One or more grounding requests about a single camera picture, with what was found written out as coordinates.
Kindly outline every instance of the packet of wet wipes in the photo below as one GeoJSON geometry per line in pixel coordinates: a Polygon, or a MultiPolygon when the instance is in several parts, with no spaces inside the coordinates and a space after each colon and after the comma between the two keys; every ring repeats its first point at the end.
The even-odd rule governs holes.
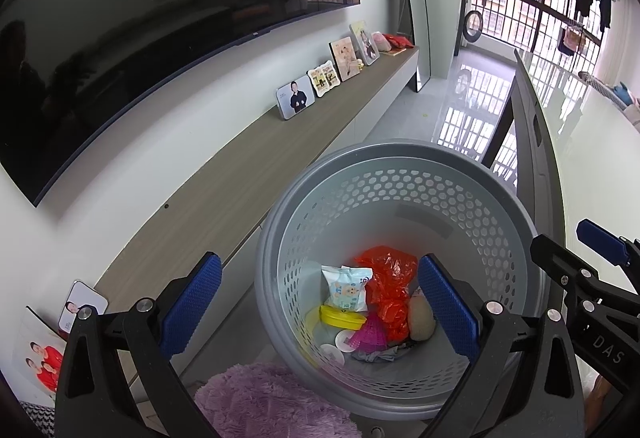
{"type": "Polygon", "coordinates": [[[329,285],[326,304],[342,310],[361,312],[367,309],[367,294],[364,286],[373,277],[371,269],[322,266],[322,275],[329,285]]]}

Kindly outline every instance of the orange-red plastic bag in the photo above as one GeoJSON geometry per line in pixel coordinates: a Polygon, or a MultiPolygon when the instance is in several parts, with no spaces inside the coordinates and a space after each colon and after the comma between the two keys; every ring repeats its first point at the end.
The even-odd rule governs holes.
{"type": "Polygon", "coordinates": [[[373,270],[373,278],[365,286],[367,304],[375,305],[386,340],[403,341],[409,336],[408,286],[418,269],[418,258],[381,245],[363,252],[355,261],[373,270]]]}

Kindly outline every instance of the table leg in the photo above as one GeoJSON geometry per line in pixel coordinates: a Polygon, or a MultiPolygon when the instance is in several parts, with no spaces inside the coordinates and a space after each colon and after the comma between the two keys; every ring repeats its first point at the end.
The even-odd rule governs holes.
{"type": "Polygon", "coordinates": [[[482,165],[485,167],[491,168],[494,164],[495,158],[498,156],[498,152],[500,151],[500,147],[504,142],[504,139],[507,138],[507,133],[509,133],[509,129],[511,128],[511,123],[513,123],[513,105],[511,104],[511,95],[509,95],[509,98],[504,105],[504,110],[502,110],[502,114],[498,120],[498,125],[495,126],[494,136],[491,137],[491,141],[484,152],[484,157],[482,157],[482,165]]]}

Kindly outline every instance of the silver bolt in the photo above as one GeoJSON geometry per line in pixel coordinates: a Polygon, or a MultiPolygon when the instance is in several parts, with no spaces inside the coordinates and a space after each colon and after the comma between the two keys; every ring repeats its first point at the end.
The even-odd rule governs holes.
{"type": "Polygon", "coordinates": [[[494,315],[500,315],[502,313],[502,305],[497,301],[489,301],[486,304],[486,309],[494,315]]]}
{"type": "Polygon", "coordinates": [[[136,303],[136,310],[143,313],[148,312],[153,307],[154,307],[154,302],[152,299],[140,299],[140,301],[136,303]]]}
{"type": "Polygon", "coordinates": [[[562,319],[562,316],[560,315],[560,312],[558,310],[556,310],[555,308],[551,308],[549,310],[546,311],[546,315],[549,317],[549,319],[551,319],[552,321],[558,322],[559,320],[562,319]]]}
{"type": "Polygon", "coordinates": [[[81,309],[78,310],[78,319],[82,319],[84,321],[86,319],[89,319],[90,316],[91,316],[90,306],[83,306],[81,309]]]}

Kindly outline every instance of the framed photo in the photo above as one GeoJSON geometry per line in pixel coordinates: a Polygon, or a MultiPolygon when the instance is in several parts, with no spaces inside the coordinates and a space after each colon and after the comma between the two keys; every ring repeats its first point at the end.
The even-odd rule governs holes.
{"type": "Polygon", "coordinates": [[[102,315],[106,312],[109,302],[93,288],[88,287],[82,281],[76,281],[71,287],[71,292],[66,298],[65,306],[58,320],[58,326],[63,332],[69,333],[71,331],[78,310],[85,304],[90,304],[98,314],[102,315]]]}
{"type": "Polygon", "coordinates": [[[66,342],[27,306],[14,342],[12,365],[35,388],[55,400],[65,346],[66,342]]]}
{"type": "Polygon", "coordinates": [[[320,65],[320,68],[322,69],[322,72],[324,72],[326,81],[329,84],[329,89],[332,90],[340,84],[340,78],[338,77],[338,73],[335,71],[333,61],[327,61],[323,65],[320,65]]]}
{"type": "Polygon", "coordinates": [[[342,81],[346,81],[360,73],[351,38],[334,41],[333,43],[329,43],[329,46],[331,47],[332,54],[334,54],[335,65],[338,67],[338,73],[342,81]]]}
{"type": "Polygon", "coordinates": [[[306,74],[310,77],[311,84],[314,86],[314,90],[318,97],[322,97],[331,89],[321,66],[314,68],[313,70],[309,70],[306,74]]]}
{"type": "Polygon", "coordinates": [[[308,75],[303,75],[299,79],[281,86],[276,91],[276,100],[282,118],[287,121],[316,102],[311,79],[308,75]]]}
{"type": "Polygon", "coordinates": [[[373,36],[367,28],[366,22],[361,21],[351,24],[351,33],[355,38],[358,50],[362,54],[362,60],[367,66],[373,64],[380,57],[380,52],[376,42],[373,41],[373,36]]]}

